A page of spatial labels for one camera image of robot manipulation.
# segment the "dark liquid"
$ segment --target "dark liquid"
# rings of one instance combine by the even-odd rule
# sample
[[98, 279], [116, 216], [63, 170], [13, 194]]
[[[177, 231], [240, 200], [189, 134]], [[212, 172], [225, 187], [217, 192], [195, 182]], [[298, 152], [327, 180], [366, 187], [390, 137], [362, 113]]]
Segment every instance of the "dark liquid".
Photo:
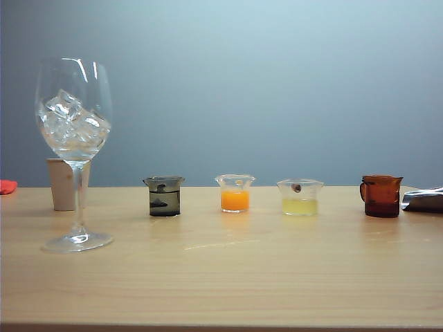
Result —
[[180, 191], [150, 192], [151, 216], [176, 216], [180, 214]]
[[382, 218], [395, 218], [399, 215], [398, 203], [366, 203], [365, 213], [368, 216], [380, 216]]

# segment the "small beaker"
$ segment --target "small beaker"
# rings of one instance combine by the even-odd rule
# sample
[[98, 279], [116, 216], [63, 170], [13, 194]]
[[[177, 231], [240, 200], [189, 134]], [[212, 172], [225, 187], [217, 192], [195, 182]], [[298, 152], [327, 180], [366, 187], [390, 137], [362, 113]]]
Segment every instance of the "small beaker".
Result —
[[318, 213], [317, 193], [325, 184], [308, 178], [287, 178], [277, 182], [282, 194], [282, 211], [293, 216]]
[[150, 215], [176, 216], [180, 214], [181, 176], [151, 176], [143, 179], [150, 188]]
[[223, 212], [244, 212], [249, 209], [249, 186], [255, 178], [249, 174], [224, 174], [215, 180], [221, 189], [221, 210]]
[[365, 175], [360, 184], [360, 196], [368, 216], [395, 218], [400, 213], [400, 182], [391, 175]]

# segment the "beaker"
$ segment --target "beaker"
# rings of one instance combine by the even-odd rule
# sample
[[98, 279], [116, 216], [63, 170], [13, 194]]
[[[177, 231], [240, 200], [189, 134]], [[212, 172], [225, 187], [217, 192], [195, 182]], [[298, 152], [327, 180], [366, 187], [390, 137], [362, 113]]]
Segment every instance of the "beaker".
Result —
[[313, 216], [318, 213], [317, 193], [323, 182], [309, 178], [287, 178], [277, 182], [282, 194], [282, 211], [294, 216]]
[[249, 174], [224, 174], [215, 180], [221, 189], [223, 212], [244, 212], [249, 209], [249, 186], [255, 178]]
[[151, 176], [143, 179], [150, 188], [150, 215], [175, 216], [180, 214], [181, 176]]

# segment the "gray wall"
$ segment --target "gray wall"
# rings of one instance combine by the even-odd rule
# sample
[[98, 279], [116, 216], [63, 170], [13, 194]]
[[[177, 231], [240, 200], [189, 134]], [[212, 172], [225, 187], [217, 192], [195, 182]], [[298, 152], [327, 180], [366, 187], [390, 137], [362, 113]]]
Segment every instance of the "gray wall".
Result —
[[108, 69], [91, 185], [443, 185], [441, 0], [3, 0], [1, 38], [1, 177], [21, 186], [48, 185], [33, 96], [50, 55]]

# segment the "beige cup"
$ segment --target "beige cup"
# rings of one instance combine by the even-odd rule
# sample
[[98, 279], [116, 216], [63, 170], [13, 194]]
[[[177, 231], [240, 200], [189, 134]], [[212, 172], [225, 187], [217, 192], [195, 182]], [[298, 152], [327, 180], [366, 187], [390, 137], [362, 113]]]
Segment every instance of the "beige cup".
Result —
[[[74, 211], [75, 197], [73, 174], [71, 167], [62, 159], [49, 158], [48, 163], [49, 178], [51, 180], [51, 191], [53, 193], [53, 202], [55, 211]], [[89, 170], [91, 162], [89, 161], [83, 167], [83, 207], [86, 205], [86, 188], [89, 184]]]

